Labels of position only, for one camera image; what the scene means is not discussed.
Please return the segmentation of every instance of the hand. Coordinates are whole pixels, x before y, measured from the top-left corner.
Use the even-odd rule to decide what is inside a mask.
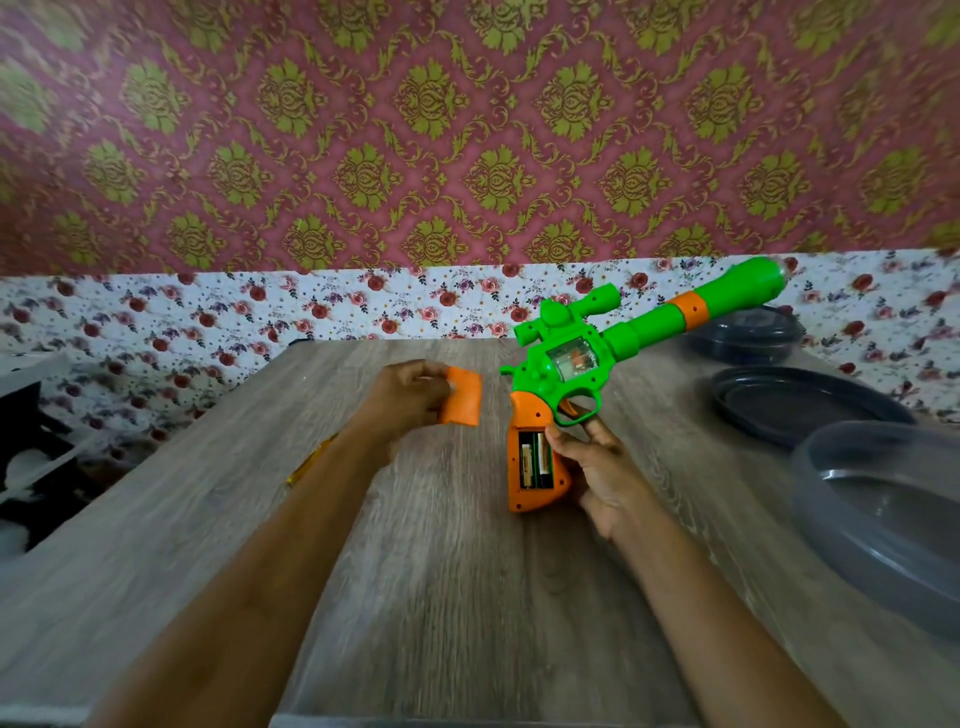
[[[599,416],[586,420],[582,427],[589,442],[560,432],[554,425],[547,427],[546,439],[567,461],[580,506],[587,511],[597,532],[609,540],[626,504],[637,494],[647,496],[653,492],[623,443]]]
[[[450,396],[446,369],[424,359],[384,367],[345,429],[386,445],[393,459],[407,432],[437,423],[440,407]]]

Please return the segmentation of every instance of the battery compartment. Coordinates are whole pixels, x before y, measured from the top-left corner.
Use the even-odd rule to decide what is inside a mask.
[[[529,490],[552,490],[553,450],[546,441],[543,430],[520,430],[519,457],[520,488]]]

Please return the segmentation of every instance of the toy gun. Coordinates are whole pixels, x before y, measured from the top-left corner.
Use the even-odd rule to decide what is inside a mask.
[[[620,306],[620,292],[612,283],[568,305],[543,301],[537,320],[514,328],[520,346],[530,347],[526,360],[516,367],[500,367],[500,374],[514,378],[510,395],[514,416],[507,432],[510,510],[541,508],[569,489],[570,474],[543,432],[553,422],[576,425],[597,414],[600,390],[614,364],[710,319],[763,305],[780,294],[786,280],[786,269],[773,258],[754,257],[603,331],[585,319]],[[572,407],[567,399],[577,396],[593,398],[594,408],[583,412]]]

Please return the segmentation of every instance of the wall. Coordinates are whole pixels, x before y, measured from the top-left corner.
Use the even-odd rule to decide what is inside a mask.
[[[50,405],[114,454],[198,415],[297,327],[499,335],[584,279],[639,301],[647,276],[653,305],[756,253],[805,271],[785,302],[809,344],[957,408],[948,3],[0,14],[0,330],[75,353]]]

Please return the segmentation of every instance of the wooden table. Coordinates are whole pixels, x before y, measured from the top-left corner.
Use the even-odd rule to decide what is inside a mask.
[[[830,571],[789,522],[786,454],[720,421],[718,368],[667,342],[605,415],[751,609],[853,726],[960,724],[949,647]],[[0,575],[0,720],[79,720],[284,498],[379,367],[485,376],[478,428],[411,435],[375,480],[280,705],[293,716],[698,725],[639,590],[586,519],[507,512],[501,341],[298,344]],[[801,366],[823,367],[806,354]]]

